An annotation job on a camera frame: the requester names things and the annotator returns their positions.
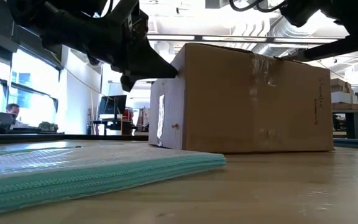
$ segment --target laptop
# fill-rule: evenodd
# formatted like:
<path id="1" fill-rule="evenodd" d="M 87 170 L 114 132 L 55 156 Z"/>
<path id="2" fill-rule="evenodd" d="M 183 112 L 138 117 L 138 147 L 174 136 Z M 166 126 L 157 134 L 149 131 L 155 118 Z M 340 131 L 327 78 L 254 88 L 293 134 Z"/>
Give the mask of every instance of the laptop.
<path id="1" fill-rule="evenodd" d="M 15 121 L 14 115 L 0 112 L 0 126 L 2 128 L 10 128 Z"/>

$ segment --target man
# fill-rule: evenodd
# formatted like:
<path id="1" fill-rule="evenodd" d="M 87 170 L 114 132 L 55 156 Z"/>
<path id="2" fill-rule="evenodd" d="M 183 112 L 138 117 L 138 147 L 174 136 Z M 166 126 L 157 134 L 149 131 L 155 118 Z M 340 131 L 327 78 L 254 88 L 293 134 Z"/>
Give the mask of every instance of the man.
<path id="1" fill-rule="evenodd" d="M 20 106 L 15 103 L 9 103 L 6 105 L 6 112 L 13 114 L 15 121 L 11 125 L 11 129 L 13 128 L 28 128 L 29 126 L 27 124 L 21 123 L 20 121 L 16 120 L 17 116 L 20 113 Z"/>

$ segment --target fluorescent light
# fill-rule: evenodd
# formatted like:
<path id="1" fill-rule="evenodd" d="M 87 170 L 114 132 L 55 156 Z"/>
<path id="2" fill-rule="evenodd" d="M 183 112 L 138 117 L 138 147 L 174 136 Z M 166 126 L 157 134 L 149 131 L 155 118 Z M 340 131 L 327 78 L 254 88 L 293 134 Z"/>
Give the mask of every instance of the fluorescent light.
<path id="1" fill-rule="evenodd" d="M 301 45 L 301 44 L 269 44 L 269 47 L 276 47 L 276 48 L 297 48 L 297 49 L 307 49 L 309 48 L 308 45 Z"/>
<path id="2" fill-rule="evenodd" d="M 150 82 L 154 82 L 154 81 L 137 80 L 136 84 L 150 84 Z"/>
<path id="3" fill-rule="evenodd" d="M 195 37 L 193 35 L 155 35 L 149 34 L 147 35 L 149 40 L 194 40 Z"/>
<path id="4" fill-rule="evenodd" d="M 142 81 L 144 81 L 144 82 L 154 82 L 156 80 L 157 80 L 156 78 L 146 78 L 146 79 L 143 79 Z"/>
<path id="5" fill-rule="evenodd" d="M 209 41 L 235 41 L 235 42 L 265 42 L 266 37 L 231 37 L 231 36 L 204 36 L 203 40 Z"/>
<path id="6" fill-rule="evenodd" d="M 310 44 L 328 44 L 338 39 L 323 39 L 323 38 L 274 38 L 275 43 L 310 43 Z"/>

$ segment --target wooden tabletop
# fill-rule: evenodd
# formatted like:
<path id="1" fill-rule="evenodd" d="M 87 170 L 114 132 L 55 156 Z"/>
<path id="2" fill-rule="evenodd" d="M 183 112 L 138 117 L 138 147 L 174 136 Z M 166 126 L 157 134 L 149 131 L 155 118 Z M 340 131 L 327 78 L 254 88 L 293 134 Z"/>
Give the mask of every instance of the wooden tabletop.
<path id="1" fill-rule="evenodd" d="M 358 149 L 227 160 L 224 169 L 2 214 L 0 223 L 358 224 Z"/>

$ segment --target plastic-wrapped mat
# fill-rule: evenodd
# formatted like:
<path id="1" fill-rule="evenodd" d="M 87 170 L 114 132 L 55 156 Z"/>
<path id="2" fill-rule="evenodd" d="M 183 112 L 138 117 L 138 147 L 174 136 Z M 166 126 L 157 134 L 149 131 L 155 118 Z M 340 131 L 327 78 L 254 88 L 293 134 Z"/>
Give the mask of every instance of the plastic-wrapped mat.
<path id="1" fill-rule="evenodd" d="M 0 149 L 0 213 L 127 189 L 224 164 L 220 154 L 143 144 Z"/>

